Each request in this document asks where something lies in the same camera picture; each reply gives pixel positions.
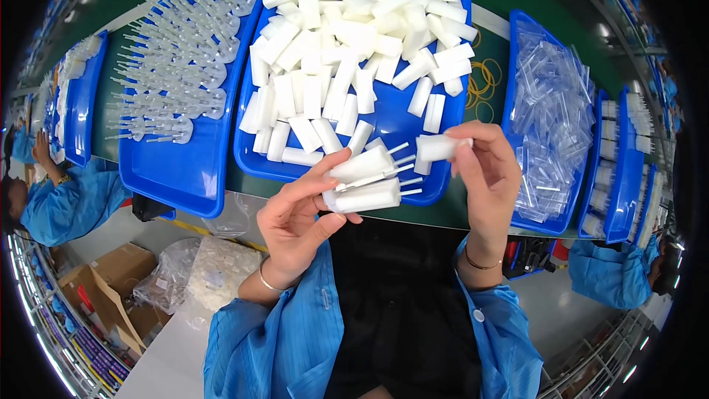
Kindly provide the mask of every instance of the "cardboard box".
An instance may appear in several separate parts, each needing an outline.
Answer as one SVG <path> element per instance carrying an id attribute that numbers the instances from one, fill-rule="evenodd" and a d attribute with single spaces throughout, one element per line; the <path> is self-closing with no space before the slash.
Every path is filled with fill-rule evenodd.
<path id="1" fill-rule="evenodd" d="M 132 306 L 126 300 L 157 262 L 155 255 L 133 244 L 125 244 L 89 265 L 80 266 L 59 281 L 67 300 L 76 307 L 76 293 L 83 286 L 93 309 L 106 330 L 116 327 L 120 338 L 138 354 L 146 348 L 143 339 L 153 327 L 165 325 L 169 316 L 151 306 Z"/>

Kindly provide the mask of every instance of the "black bag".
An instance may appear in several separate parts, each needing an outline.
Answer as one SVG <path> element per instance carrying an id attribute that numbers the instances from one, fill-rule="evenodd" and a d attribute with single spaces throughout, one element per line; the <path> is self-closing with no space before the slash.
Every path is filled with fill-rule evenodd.
<path id="1" fill-rule="evenodd" d="M 142 222 L 153 220 L 155 217 L 173 211 L 173 209 L 169 205 L 146 198 L 142 194 L 135 193 L 133 195 L 133 215 Z"/>

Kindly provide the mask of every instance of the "clear plastic bag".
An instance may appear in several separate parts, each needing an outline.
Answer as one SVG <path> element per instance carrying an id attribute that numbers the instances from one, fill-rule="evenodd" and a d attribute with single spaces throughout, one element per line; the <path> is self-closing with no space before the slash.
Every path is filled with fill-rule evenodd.
<path id="1" fill-rule="evenodd" d="M 184 301 L 185 287 L 201 241 L 194 237 L 182 239 L 163 250 L 155 270 L 133 288 L 136 301 L 158 307 L 168 315 L 174 314 Z"/>
<path id="2" fill-rule="evenodd" d="M 224 198 L 222 213 L 214 219 L 202 218 L 202 222 L 213 235 L 222 239 L 234 239 L 249 230 L 249 207 L 243 202 L 240 193 L 228 192 Z"/>
<path id="3" fill-rule="evenodd" d="M 212 315 L 237 297 L 239 285 L 259 268 L 261 253 L 214 236 L 202 238 L 180 311 L 195 329 L 209 327 Z"/>

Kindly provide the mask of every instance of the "woman's left hand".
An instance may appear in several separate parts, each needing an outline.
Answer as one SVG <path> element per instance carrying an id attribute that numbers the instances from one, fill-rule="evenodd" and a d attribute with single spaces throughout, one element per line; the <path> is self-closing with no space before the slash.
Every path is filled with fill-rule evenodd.
<path id="1" fill-rule="evenodd" d="M 44 131 L 37 133 L 35 146 L 32 147 L 32 158 L 40 165 L 44 165 L 47 161 L 52 160 L 49 157 L 49 138 Z"/>
<path id="2" fill-rule="evenodd" d="M 329 154 L 295 182 L 283 185 L 257 214 L 257 222 L 270 253 L 264 278 L 275 288 L 288 288 L 308 269 L 318 247 L 349 219 L 359 224 L 357 214 L 331 213 L 315 221 L 315 215 L 328 207 L 323 191 L 332 190 L 338 181 L 326 176 L 332 167 L 347 161 L 352 152 L 345 148 Z"/>

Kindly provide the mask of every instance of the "white button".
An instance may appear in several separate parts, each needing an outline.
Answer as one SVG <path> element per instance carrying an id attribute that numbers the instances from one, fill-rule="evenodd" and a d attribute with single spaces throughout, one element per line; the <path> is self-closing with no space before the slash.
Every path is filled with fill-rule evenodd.
<path id="1" fill-rule="evenodd" d="M 475 320 L 478 322 L 482 322 L 485 320 L 485 315 L 480 310 L 473 310 L 473 317 L 475 317 Z"/>

